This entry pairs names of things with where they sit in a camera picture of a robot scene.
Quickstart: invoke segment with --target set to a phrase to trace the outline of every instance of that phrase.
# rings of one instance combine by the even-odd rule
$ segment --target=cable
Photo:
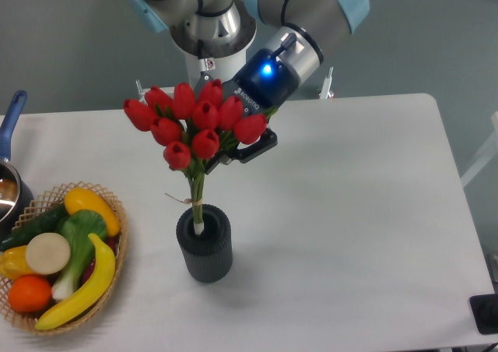
[[[498,343],[491,344],[489,347],[482,350],[482,352],[490,352],[491,350],[494,350],[496,346],[498,346]]]

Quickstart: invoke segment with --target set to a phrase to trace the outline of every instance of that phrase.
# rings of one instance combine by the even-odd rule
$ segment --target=cucumber
[[[21,245],[27,245],[37,235],[54,232],[59,220],[64,216],[68,216],[64,203],[40,213],[38,216],[25,222],[23,226],[12,230],[12,233],[0,244],[0,252],[5,252],[10,248]]]

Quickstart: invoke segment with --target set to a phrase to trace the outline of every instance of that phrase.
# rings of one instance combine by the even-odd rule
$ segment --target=blue pot handle
[[[0,126],[0,160],[10,160],[10,142],[17,120],[23,111],[28,94],[26,91],[16,91]]]

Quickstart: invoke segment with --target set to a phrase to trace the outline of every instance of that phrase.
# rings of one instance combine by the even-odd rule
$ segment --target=banana
[[[36,330],[50,330],[71,321],[96,303],[110,286],[116,271],[112,249],[97,234],[88,238],[95,246],[95,270],[90,278],[70,297],[46,311],[35,324]]]

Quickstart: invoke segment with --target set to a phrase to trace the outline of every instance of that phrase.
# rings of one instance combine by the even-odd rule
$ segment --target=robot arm
[[[244,0],[245,8],[237,0],[130,2],[149,29],[170,28],[176,45],[187,55],[196,90],[211,78],[220,78],[224,95],[238,95],[245,115],[280,107],[354,33],[370,10],[368,0]],[[246,62],[245,50],[256,31],[254,19],[278,30]],[[190,68],[188,57],[195,60]],[[206,67],[207,61],[216,69]],[[212,159],[206,173],[219,162],[245,163],[276,143],[276,134],[267,130],[248,148]]]

